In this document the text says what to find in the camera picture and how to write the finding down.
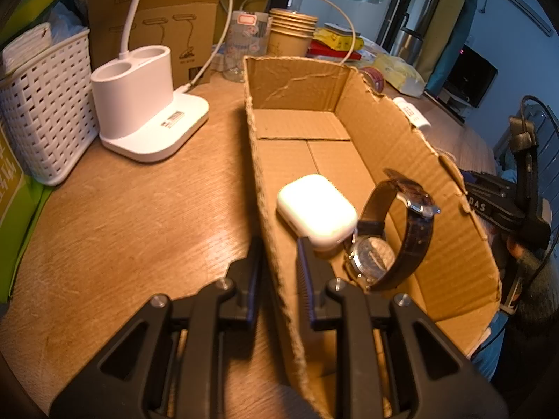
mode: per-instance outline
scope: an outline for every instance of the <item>blue jeans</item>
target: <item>blue jeans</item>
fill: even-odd
[[[494,338],[497,333],[507,324],[507,320],[509,316],[503,312],[497,312],[491,323],[489,323],[489,327],[491,329],[491,335],[486,340],[490,342],[492,338]],[[499,356],[501,354],[501,347],[502,347],[502,340],[505,337],[505,331],[503,331],[497,339],[487,348],[485,348],[486,343],[482,343],[480,348],[481,351],[477,351],[473,354],[471,362],[473,363],[474,367],[480,372],[487,380],[491,381],[493,375],[495,375],[495,371],[497,370],[497,363],[499,362]]]

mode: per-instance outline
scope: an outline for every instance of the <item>brown leather strap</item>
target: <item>brown leather strap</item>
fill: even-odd
[[[358,233],[361,235],[382,236],[384,220],[398,192],[401,192],[412,203],[423,206],[434,205],[429,194],[418,183],[393,170],[385,170],[385,172],[389,179],[376,185],[361,213],[360,221],[357,224]],[[408,208],[406,232],[396,260],[387,273],[372,285],[370,290],[379,291],[396,288],[407,279],[423,261],[432,234],[433,217],[425,217]]]

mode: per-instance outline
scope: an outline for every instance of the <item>white earbud case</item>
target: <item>white earbud case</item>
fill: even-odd
[[[308,236],[317,251],[348,238],[357,225],[353,205],[322,175],[307,175],[278,193],[277,210],[297,236]]]

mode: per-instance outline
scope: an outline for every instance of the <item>hand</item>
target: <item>hand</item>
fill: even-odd
[[[512,236],[507,238],[507,249],[516,260],[522,257],[522,255],[524,255],[524,251],[526,250],[525,247],[521,246]]]

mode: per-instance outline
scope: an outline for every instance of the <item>barcode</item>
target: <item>barcode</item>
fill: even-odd
[[[176,111],[173,113],[169,118],[167,118],[164,122],[161,123],[163,127],[172,128],[173,125],[179,121],[184,116],[183,111]]]

